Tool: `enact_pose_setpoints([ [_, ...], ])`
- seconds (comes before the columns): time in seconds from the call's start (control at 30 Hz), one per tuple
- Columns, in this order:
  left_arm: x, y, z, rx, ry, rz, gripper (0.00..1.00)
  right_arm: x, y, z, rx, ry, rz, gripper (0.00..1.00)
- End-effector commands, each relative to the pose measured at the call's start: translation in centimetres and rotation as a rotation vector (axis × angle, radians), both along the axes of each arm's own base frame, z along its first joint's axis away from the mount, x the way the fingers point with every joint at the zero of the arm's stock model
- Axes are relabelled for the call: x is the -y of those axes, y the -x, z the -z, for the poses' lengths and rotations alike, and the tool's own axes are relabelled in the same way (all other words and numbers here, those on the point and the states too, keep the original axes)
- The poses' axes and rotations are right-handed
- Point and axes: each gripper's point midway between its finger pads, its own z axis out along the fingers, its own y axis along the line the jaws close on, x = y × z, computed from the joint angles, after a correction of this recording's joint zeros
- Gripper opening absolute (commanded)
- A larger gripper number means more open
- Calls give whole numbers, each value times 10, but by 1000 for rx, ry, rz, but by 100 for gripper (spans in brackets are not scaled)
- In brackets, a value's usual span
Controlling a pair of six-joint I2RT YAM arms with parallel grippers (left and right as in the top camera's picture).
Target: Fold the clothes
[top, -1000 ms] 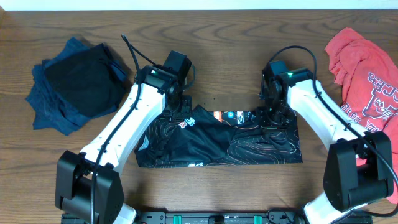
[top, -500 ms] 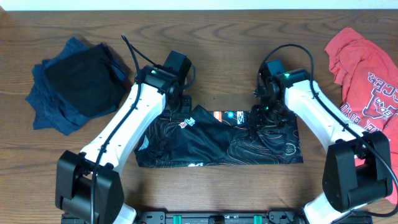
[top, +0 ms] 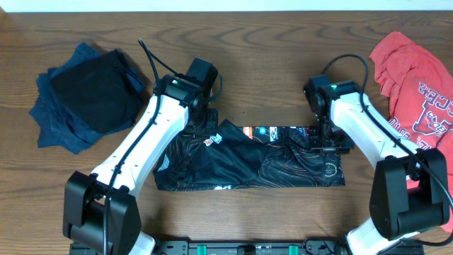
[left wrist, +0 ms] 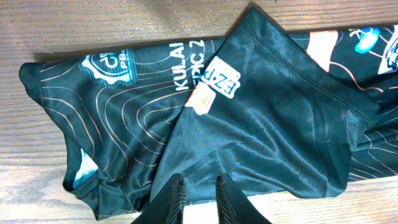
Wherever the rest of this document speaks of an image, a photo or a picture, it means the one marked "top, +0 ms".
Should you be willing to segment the black orange-patterned jersey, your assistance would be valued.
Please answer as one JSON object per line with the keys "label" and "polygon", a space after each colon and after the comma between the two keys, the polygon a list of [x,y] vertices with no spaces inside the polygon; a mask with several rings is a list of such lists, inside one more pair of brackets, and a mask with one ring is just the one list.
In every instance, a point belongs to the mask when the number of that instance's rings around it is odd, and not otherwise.
{"label": "black orange-patterned jersey", "polygon": [[162,191],[345,185],[340,155],[321,152],[308,127],[237,127],[225,120],[213,135],[180,132],[153,170]]}

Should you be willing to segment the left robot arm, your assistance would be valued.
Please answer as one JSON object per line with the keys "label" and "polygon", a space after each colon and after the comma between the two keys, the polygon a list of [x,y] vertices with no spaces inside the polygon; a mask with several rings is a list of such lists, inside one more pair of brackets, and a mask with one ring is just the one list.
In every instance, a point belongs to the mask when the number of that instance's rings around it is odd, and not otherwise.
{"label": "left robot arm", "polygon": [[120,146],[89,175],[75,171],[64,190],[63,235],[95,254],[151,254],[137,201],[147,176],[178,134],[205,139],[217,128],[208,105],[219,72],[196,58],[184,74],[154,85],[149,104]]}

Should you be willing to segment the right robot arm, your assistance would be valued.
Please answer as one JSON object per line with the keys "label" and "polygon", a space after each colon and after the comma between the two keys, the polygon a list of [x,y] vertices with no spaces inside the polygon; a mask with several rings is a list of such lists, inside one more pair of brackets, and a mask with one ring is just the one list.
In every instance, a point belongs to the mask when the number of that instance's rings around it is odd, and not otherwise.
{"label": "right robot arm", "polygon": [[412,253],[414,236],[450,219],[447,163],[438,149],[421,149],[390,126],[354,81],[314,76],[303,92],[318,120],[317,147],[358,147],[374,169],[370,217],[349,231],[337,254]]}

